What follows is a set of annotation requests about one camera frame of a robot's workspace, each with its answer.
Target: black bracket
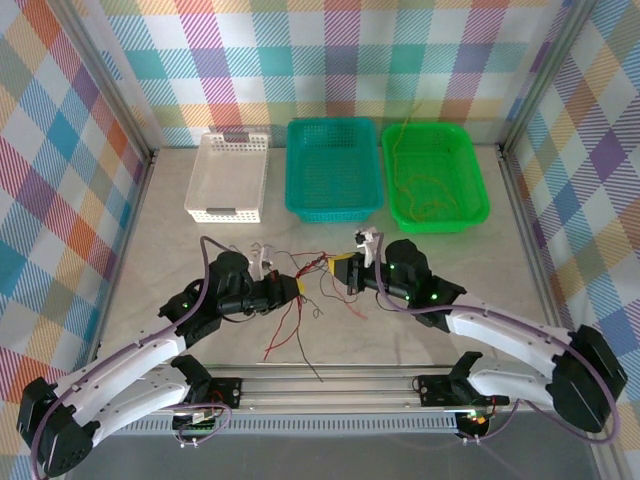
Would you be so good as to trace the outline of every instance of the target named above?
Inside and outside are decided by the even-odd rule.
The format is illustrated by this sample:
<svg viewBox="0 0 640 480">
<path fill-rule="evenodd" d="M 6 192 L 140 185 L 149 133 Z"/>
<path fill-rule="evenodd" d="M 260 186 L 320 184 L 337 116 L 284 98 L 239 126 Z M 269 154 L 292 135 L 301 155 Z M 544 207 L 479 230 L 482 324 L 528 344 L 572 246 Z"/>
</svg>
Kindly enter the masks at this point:
<svg viewBox="0 0 640 480">
<path fill-rule="evenodd" d="M 453 391 L 448 375 L 419 375 L 413 379 L 413 386 L 423 407 L 489 407 L 493 405 L 494 399 L 496 406 L 509 405 L 509 397 L 501 395 L 477 395 L 470 402 L 465 401 Z"/>
<path fill-rule="evenodd" d="M 209 383 L 209 392 L 212 394 L 213 401 L 220 401 L 229 405 L 230 408 L 236 409 L 240 406 L 240 398 L 242 397 L 242 379 L 212 378 Z"/>
</svg>

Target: yellow component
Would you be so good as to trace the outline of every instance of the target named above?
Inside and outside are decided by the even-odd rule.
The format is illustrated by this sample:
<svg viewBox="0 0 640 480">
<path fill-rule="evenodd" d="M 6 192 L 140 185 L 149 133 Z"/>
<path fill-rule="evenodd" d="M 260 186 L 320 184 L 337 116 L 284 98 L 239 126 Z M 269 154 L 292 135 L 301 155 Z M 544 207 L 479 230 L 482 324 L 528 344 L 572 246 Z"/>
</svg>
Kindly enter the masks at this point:
<svg viewBox="0 0 640 480">
<path fill-rule="evenodd" d="M 336 260 L 344 260 L 345 258 L 349 258 L 349 257 L 353 257 L 355 254 L 353 252 L 351 253 L 344 253 L 342 255 L 336 255 L 335 257 L 331 257 L 329 259 L 329 271 L 331 272 L 331 275 L 335 275 L 335 270 L 336 270 Z"/>
</svg>

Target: white table surface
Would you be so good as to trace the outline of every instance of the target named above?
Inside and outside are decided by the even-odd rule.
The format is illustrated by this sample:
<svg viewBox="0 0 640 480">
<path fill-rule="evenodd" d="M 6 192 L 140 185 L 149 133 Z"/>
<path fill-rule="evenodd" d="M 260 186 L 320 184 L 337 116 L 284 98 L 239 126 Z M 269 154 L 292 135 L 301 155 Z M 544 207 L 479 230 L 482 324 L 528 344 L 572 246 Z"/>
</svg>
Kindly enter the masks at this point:
<svg viewBox="0 0 640 480">
<path fill-rule="evenodd" d="M 491 214 L 484 224 L 458 234 L 409 235 L 398 230 L 385 204 L 366 226 L 384 232 L 385 243 L 410 238 L 427 255 L 435 274 L 496 307 L 544 323 L 496 152 L 493 147 L 477 147 L 476 153 L 491 201 Z M 195 156 L 196 149 L 164 149 L 158 156 L 113 296 L 99 356 L 129 341 L 171 296 L 202 277 L 201 235 L 236 245 L 245 253 L 254 242 L 291 252 L 338 254 L 355 250 L 353 233 L 359 225 L 305 224 L 286 210 L 284 149 L 270 151 L 262 223 L 195 223 L 183 207 Z M 211 259 L 216 255 L 211 248 Z M 275 260 L 275 268 L 295 274 L 286 255 Z M 426 328 L 408 315 L 381 310 L 371 291 L 353 304 L 367 317 L 358 318 L 341 302 L 320 295 L 320 275 L 309 275 L 304 282 L 306 295 L 323 311 L 317 319 L 310 306 L 303 312 L 301 339 L 312 363 L 451 365 L 467 350 L 495 354 L 479 342 Z M 323 286 L 332 290 L 328 275 Z M 190 353 L 203 364 L 261 363 L 283 313 L 281 309 L 241 325 L 223 322 L 220 330 L 201 340 Z M 290 313 L 279 338 L 286 338 L 296 322 L 297 316 Z M 268 362 L 302 362 L 295 339 L 273 351 Z"/>
</svg>

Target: basket handle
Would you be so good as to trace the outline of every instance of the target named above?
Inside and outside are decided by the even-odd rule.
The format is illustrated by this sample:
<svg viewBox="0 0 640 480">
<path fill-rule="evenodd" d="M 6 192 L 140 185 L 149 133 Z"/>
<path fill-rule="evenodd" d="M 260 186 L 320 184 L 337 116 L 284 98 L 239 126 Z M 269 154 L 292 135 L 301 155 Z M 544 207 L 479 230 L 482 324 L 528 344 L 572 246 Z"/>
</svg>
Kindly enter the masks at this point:
<svg viewBox="0 0 640 480">
<path fill-rule="evenodd" d="M 227 143 L 249 143 L 247 132 L 223 132 L 222 138 Z"/>
<path fill-rule="evenodd" d="M 210 208 L 207 208 L 205 211 L 210 215 L 227 215 L 230 217 L 238 215 L 238 212 L 233 207 L 229 207 L 229 208 L 210 207 Z"/>
</svg>

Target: yellow wire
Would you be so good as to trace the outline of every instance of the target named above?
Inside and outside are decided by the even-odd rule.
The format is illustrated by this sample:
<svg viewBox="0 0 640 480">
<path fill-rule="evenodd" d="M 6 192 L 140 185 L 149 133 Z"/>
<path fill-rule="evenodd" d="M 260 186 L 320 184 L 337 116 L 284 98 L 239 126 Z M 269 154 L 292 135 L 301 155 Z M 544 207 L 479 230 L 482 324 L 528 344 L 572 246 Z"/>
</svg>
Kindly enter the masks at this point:
<svg viewBox="0 0 640 480">
<path fill-rule="evenodd" d="M 411 205 L 409 207 L 409 216 L 416 222 L 423 222 L 424 220 L 426 220 L 427 218 L 433 216 L 434 214 L 436 214 L 438 212 L 437 208 L 449 208 L 450 205 L 447 205 L 446 203 L 440 203 L 440 202 L 426 202 L 426 203 L 422 203 L 420 204 L 420 208 L 419 210 L 424 210 L 424 207 L 426 206 L 433 206 L 434 209 L 429 212 L 428 214 L 423 214 L 420 216 L 417 216 L 414 213 L 414 207 L 415 207 L 415 198 L 413 197 L 413 195 L 411 194 L 411 190 L 409 190 L 408 185 L 410 185 L 411 183 L 413 183 L 416 179 L 418 178 L 422 178 L 424 180 L 426 180 L 427 182 L 431 182 L 431 183 L 435 183 L 436 185 L 440 186 L 442 188 L 442 190 L 444 191 L 444 193 L 447 195 L 447 197 L 449 198 L 449 200 L 451 201 L 451 203 L 454 205 L 455 209 L 456 209 L 456 214 L 457 217 L 460 218 L 460 208 L 458 207 L 458 203 L 456 202 L 455 198 L 451 195 L 451 192 L 449 192 L 449 189 L 447 188 L 447 186 L 442 183 L 440 180 L 438 180 L 437 178 L 434 177 L 430 177 L 424 174 L 415 174 L 412 175 L 404 185 L 400 186 L 398 185 L 398 145 L 400 144 L 400 142 L 402 141 L 403 137 L 404 137 L 404 133 L 405 130 L 407 129 L 407 125 L 409 124 L 409 120 L 411 119 L 411 117 L 413 117 L 413 115 L 415 114 L 416 111 L 418 111 L 418 109 L 422 106 L 422 102 L 420 102 L 409 114 L 409 116 L 407 118 L 405 118 L 404 123 L 402 124 L 402 130 L 400 131 L 400 135 L 398 136 L 396 142 L 393 144 L 393 148 L 392 148 L 392 153 L 393 153 L 393 183 L 396 187 L 396 189 L 398 190 L 398 192 L 404 193 L 406 194 L 410 199 L 411 199 Z"/>
</svg>

